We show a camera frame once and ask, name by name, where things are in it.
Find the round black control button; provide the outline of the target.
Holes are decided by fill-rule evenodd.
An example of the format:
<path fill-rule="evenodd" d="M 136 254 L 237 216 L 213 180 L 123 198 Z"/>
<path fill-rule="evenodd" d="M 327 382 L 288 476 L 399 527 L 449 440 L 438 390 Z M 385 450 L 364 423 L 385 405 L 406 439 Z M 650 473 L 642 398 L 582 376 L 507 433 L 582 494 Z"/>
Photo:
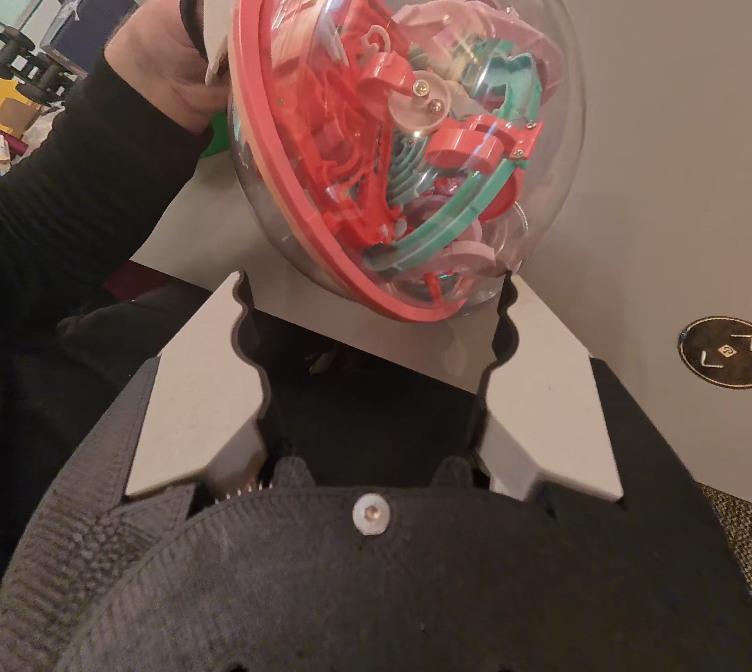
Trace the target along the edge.
<path fill-rule="evenodd" d="M 678 336 L 684 365 L 721 388 L 751 389 L 751 322 L 709 316 L 691 322 Z"/>

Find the green box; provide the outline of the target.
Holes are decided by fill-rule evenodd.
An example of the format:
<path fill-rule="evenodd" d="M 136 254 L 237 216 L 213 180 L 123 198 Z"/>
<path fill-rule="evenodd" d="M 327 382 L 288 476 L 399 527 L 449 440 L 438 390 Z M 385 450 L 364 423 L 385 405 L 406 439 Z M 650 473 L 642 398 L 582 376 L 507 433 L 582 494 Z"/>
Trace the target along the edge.
<path fill-rule="evenodd" d="M 210 158 L 230 150 L 231 121 L 227 109 L 213 115 L 211 131 L 211 141 L 202 152 L 200 159 Z"/>

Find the black dumbbell rack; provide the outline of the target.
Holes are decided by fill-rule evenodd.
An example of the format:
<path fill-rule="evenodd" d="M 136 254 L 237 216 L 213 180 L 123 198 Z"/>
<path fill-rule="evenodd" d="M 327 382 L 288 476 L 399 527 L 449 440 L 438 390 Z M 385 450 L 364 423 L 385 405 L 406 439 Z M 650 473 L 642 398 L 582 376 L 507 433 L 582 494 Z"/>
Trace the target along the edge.
<path fill-rule="evenodd" d="M 21 31 L 1 27 L 1 78 L 15 80 L 15 90 L 42 106 L 62 105 L 75 82 L 86 72 L 35 52 L 34 42 Z"/>

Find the person's left forearm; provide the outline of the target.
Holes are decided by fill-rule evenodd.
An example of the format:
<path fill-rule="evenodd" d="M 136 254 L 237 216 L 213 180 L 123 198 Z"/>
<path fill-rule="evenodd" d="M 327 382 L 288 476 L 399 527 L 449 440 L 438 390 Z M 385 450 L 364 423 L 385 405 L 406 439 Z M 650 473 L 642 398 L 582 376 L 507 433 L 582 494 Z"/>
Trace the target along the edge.
<path fill-rule="evenodd" d="M 212 139 L 169 118 L 104 56 L 1 182 L 2 324 L 59 313 L 146 241 Z"/>

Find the dark blue cardboard box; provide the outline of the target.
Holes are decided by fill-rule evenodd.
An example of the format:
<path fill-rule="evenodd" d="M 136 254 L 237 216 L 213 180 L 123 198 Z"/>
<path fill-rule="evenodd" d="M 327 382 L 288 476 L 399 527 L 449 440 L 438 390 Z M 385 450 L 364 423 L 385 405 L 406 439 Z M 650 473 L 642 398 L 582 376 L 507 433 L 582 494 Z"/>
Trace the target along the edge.
<path fill-rule="evenodd" d="M 85 77 L 135 0 L 65 0 L 45 31 L 40 49 L 67 71 Z"/>

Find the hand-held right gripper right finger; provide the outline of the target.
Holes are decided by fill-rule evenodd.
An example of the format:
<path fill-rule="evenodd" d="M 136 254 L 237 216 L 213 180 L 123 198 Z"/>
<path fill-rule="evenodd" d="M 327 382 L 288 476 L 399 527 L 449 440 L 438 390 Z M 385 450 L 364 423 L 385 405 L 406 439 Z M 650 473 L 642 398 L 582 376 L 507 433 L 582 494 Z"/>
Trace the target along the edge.
<path fill-rule="evenodd" d="M 554 483 L 618 501 L 624 489 L 589 351 L 516 274 L 497 313 L 475 436 L 490 491 L 525 501 Z"/>

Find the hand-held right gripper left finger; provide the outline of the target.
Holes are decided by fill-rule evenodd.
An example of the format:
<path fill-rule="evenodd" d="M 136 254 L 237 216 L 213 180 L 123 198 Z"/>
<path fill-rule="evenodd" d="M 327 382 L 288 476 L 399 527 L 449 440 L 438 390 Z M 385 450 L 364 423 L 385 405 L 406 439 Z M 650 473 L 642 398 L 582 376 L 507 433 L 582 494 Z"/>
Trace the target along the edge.
<path fill-rule="evenodd" d="M 248 276 L 233 272 L 159 353 L 127 498 L 191 482 L 215 500 L 258 487 L 271 390 L 253 360 L 253 310 Z"/>

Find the person's left hand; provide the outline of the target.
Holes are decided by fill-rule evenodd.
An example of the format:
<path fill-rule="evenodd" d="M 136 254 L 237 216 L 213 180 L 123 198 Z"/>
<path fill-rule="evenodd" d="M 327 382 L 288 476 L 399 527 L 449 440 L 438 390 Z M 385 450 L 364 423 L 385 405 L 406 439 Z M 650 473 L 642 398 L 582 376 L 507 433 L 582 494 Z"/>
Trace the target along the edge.
<path fill-rule="evenodd" d="M 149 104 L 200 135 L 226 108 L 228 74 L 206 82 L 208 62 L 195 47 L 181 15 L 182 0 L 146 0 L 108 41 L 112 70 Z"/>

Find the clear red maze ball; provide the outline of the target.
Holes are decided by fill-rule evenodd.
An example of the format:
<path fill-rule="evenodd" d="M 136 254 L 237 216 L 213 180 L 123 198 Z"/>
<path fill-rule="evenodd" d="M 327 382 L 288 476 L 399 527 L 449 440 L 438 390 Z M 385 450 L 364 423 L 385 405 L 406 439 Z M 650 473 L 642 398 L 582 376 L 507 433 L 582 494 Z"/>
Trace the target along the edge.
<path fill-rule="evenodd" d="M 561 0 L 234 0 L 229 57 L 231 151 L 270 244 L 391 320 L 492 300 L 574 180 Z"/>

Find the yellow box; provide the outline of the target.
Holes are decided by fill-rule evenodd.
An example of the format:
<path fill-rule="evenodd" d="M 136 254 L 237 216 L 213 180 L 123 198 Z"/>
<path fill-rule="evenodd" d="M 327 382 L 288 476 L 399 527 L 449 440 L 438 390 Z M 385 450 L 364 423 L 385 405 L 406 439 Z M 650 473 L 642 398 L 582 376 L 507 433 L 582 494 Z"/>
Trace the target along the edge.
<path fill-rule="evenodd" d="M 21 140 L 42 114 L 43 106 L 25 98 L 16 86 L 12 79 L 1 80 L 1 130 Z"/>

